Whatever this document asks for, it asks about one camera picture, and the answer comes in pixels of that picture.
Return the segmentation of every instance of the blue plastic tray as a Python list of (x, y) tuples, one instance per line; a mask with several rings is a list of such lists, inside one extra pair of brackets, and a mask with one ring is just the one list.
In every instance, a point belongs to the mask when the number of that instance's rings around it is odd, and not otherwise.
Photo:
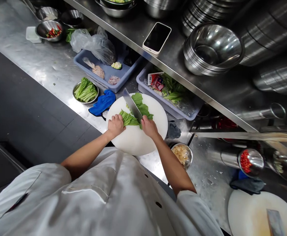
[[(117, 62), (120, 62), (122, 64), (122, 69), (121, 70), (117, 70), (112, 68), (111, 66), (106, 66), (104, 64), (102, 64), (93, 54), (92, 52), (88, 51), (88, 50), (81, 50), (75, 57), (74, 57), (74, 63), (79, 66), (82, 70), (84, 70), (84, 72), (87, 73), (87, 75), (89, 75), (91, 78), (95, 79), (97, 82), (99, 82), (100, 84), (102, 84), (104, 87), (112, 90), (114, 93), (117, 93), (118, 90), (120, 90), (120, 88), (125, 84), (125, 82), (129, 79), (131, 73), (134, 71), (134, 69), (139, 65), (139, 63), (142, 60), (142, 56), (140, 56), (138, 58), (138, 60), (130, 67), (125, 65), (124, 59), (125, 57), (128, 55), (128, 51), (126, 50), (126, 45), (124, 43), (122, 43), (119, 40), (111, 40), (112, 43), (115, 46), (115, 50), (116, 50), (116, 55), (117, 55)], [(90, 62), (93, 62), (95, 65), (99, 65), (105, 74), (104, 79), (101, 79), (100, 77), (98, 77), (96, 74), (94, 74), (92, 72), (91, 67), (89, 67), (87, 64), (85, 64), (83, 62), (83, 58), (87, 57), (89, 58)], [(115, 85), (111, 85), (108, 83), (108, 80), (110, 79), (110, 77), (114, 75), (120, 78), (120, 81), (115, 84)]]
[(190, 116), (184, 114), (180, 109), (175, 107), (170, 101), (164, 99), (162, 96), (154, 92), (149, 86), (147, 86), (144, 81), (148, 78), (148, 74), (150, 73), (153, 64), (148, 62), (148, 64), (142, 69), (142, 71), (138, 74), (136, 81), (138, 83), (138, 90), (144, 94), (147, 94), (153, 98), (155, 98), (167, 111), (169, 114), (174, 116), (176, 119), (186, 119), (192, 121), (196, 118), (200, 108), (202, 107), (204, 101), (197, 97), (196, 95), (192, 99), (192, 104), (194, 107), (194, 112), (190, 114)]

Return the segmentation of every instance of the bowl of bok choy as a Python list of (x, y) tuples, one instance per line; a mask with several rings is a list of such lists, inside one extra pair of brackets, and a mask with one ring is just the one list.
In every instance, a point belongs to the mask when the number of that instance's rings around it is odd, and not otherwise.
[(97, 99), (99, 95), (99, 89), (94, 83), (92, 83), (86, 77), (83, 77), (81, 82), (74, 86), (72, 95), (77, 100), (77, 102), (83, 104), (92, 103)]

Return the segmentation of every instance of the knife blade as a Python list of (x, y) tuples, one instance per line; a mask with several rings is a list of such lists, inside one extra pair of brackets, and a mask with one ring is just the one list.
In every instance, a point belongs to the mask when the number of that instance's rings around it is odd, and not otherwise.
[(123, 96), (124, 96), (124, 99), (125, 99), (127, 105), (129, 106), (129, 110), (134, 115), (134, 117), (137, 119), (139, 124), (141, 124), (142, 114), (139, 111), (138, 107), (136, 106), (135, 102), (133, 101), (133, 99), (130, 96), (130, 94), (127, 91), (127, 89), (124, 89)]

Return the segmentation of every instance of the round cutting board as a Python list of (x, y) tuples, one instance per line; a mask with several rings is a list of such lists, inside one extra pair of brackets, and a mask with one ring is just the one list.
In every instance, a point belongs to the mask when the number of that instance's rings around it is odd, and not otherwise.
[[(150, 114), (153, 114), (153, 120), (159, 134), (163, 139), (165, 139), (168, 122), (163, 107), (154, 98), (146, 94), (141, 95), (142, 102), (148, 106)], [(108, 125), (108, 120), (111, 119), (113, 115), (119, 114), (122, 109), (123, 111), (130, 113), (130, 110), (126, 107), (124, 97), (120, 97), (112, 104), (107, 113), (106, 126)], [(152, 139), (148, 137), (139, 126), (126, 126), (126, 130), (114, 138), (112, 143), (121, 151), (134, 156), (149, 154), (150, 152), (156, 150), (156, 146)]]
[(287, 203), (269, 192), (249, 195), (234, 190), (228, 202), (228, 221), (233, 236), (271, 236), (267, 209), (280, 213), (287, 236)]

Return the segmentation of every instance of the stainless steel shelf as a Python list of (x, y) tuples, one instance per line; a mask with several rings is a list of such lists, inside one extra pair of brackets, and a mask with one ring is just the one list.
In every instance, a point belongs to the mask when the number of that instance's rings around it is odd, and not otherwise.
[(277, 96), (266, 97), (253, 87), (250, 82), (250, 69), (237, 67), (220, 77), (196, 76), (186, 69), (182, 51), (186, 37), (181, 32), (180, 13), (173, 14), (174, 19), (162, 21), (172, 28), (172, 32), (160, 54), (154, 55), (145, 51), (142, 44), (156, 20), (148, 17), (142, 6), (137, 6), (129, 17), (115, 19), (106, 15), (93, 0), (65, 1), (168, 73), (244, 130), (257, 132), (261, 125), (266, 124), (265, 121), (246, 122), (236, 115), (251, 109), (259, 109), (277, 100)]

